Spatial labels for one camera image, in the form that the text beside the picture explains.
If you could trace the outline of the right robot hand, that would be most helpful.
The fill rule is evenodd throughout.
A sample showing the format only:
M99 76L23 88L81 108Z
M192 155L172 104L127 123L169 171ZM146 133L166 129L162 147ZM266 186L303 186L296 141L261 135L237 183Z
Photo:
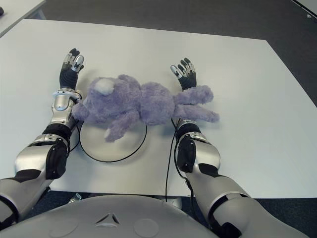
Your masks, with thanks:
M193 63L188 58L182 59L178 66L171 65L170 69L178 79L182 91L197 86L196 71Z

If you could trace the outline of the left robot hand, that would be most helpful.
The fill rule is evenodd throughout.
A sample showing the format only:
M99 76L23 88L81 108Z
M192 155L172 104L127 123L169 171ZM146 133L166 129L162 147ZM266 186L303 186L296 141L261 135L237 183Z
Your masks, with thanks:
M65 56L59 75L60 88L76 89L78 74L84 68L84 57L76 48Z

